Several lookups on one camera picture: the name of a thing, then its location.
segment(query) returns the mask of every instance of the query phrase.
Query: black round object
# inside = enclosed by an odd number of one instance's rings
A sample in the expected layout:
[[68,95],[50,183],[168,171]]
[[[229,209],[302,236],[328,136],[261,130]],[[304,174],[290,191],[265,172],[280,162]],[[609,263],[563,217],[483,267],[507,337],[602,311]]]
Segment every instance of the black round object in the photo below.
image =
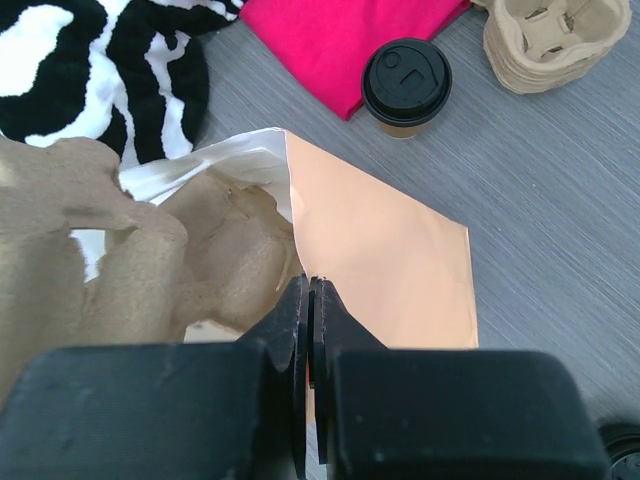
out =
[[619,423],[600,428],[611,460],[608,479],[640,480],[640,426]]
[[362,96],[381,122],[413,127],[440,112],[451,83],[451,66],[438,47],[404,38],[387,43],[369,59],[362,75]]

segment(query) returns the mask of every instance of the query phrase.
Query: gray table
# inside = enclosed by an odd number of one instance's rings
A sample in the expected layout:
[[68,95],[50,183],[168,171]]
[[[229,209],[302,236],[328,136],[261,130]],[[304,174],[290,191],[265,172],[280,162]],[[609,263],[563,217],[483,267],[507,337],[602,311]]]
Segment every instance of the gray table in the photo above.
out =
[[454,90],[404,142],[363,110],[339,120],[236,24],[205,38],[201,145],[285,127],[468,225],[481,347],[551,352],[595,418],[640,419],[639,21],[584,79],[522,97],[490,70],[485,20],[470,11],[437,38]]

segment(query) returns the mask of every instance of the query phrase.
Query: zebra print fabric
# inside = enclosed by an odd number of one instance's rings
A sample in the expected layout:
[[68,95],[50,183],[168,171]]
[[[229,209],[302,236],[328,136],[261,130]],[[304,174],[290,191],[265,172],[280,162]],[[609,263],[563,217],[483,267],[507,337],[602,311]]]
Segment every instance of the zebra print fabric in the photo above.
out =
[[90,137],[146,163],[189,153],[209,95],[192,36],[243,0],[0,0],[0,134]]

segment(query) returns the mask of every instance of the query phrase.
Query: pink cloth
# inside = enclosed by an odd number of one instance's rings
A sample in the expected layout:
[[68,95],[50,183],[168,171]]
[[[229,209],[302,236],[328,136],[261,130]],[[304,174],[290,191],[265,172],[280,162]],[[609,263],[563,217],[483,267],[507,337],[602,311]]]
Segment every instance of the pink cloth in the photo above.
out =
[[382,45],[430,40],[469,0],[248,0],[240,16],[291,74],[343,120],[362,104],[360,80]]

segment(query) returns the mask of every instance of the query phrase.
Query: black coffee cup lid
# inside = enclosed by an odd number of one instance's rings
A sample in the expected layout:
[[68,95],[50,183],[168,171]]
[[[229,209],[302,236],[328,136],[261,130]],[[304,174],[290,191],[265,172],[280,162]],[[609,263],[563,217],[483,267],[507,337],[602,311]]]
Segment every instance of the black coffee cup lid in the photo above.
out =
[[378,120],[397,127],[426,123],[451,91],[451,67],[442,51],[416,38],[395,40],[369,59],[362,93]]

